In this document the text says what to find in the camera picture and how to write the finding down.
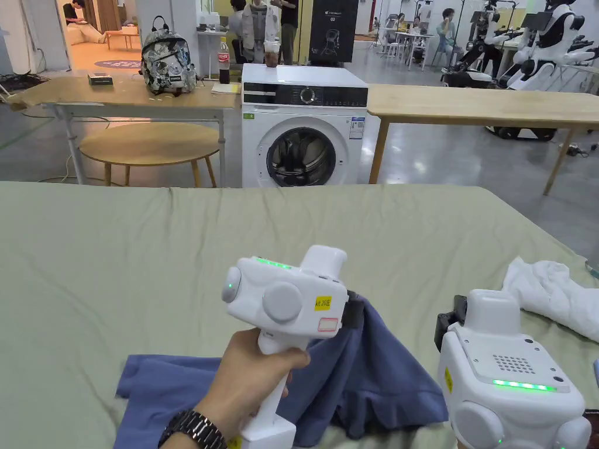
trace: handwritten sticker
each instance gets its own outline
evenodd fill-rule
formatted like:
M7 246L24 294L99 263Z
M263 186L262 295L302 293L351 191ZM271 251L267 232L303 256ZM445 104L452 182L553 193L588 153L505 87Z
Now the handwritten sticker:
M241 445L243 444L243 438L240 436L236 436L235 438L231 438L227 441L226 446L229 449L241 449Z
M331 310L331 299L332 297L330 296L317 296L316 303L314 304L314 312Z
M451 394L453 392L453 380L451 379L451 373L449 372L449 368L445 368L445 383L447 384L449 394Z

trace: hand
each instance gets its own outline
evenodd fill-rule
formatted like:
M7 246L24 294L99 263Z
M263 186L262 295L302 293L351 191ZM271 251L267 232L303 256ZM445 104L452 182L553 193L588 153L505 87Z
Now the hand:
M231 338L208 394L195 407L226 439L239 434L260 404L292 369L305 368L310 355L297 348L266 356L258 348L260 329Z

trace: black box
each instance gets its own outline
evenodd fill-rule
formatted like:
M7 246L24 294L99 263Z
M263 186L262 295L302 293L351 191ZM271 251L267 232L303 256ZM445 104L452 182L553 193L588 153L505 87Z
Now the black box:
M359 0L314 0L308 60L351 62Z

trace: round wooden stool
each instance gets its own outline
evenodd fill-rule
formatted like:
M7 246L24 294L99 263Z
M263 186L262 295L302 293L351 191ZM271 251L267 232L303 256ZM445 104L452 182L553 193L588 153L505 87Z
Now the round wooden stool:
M219 151L219 133L207 126L167 122L117 126L87 136L79 149L90 159L104 162L107 186L112 180L112 165L125 166L125 185L128 186L131 166L190 162L195 186L200 187L198 159L204 159L212 187L216 187L208 157Z

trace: green led light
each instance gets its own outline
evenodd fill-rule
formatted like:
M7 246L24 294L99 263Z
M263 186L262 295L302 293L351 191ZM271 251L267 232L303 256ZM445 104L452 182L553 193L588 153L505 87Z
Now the green led light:
M260 263L265 263L266 265L278 266L279 268L285 268L290 270L291 267L289 265L284 265L282 263L273 262L272 260L262 259L261 257L257 257L256 260Z
M493 380L495 385L504 385L506 387L524 388L527 390L543 390L544 392L556 392L558 389L555 387L548 387L546 385L527 384L521 382L507 381L507 380Z

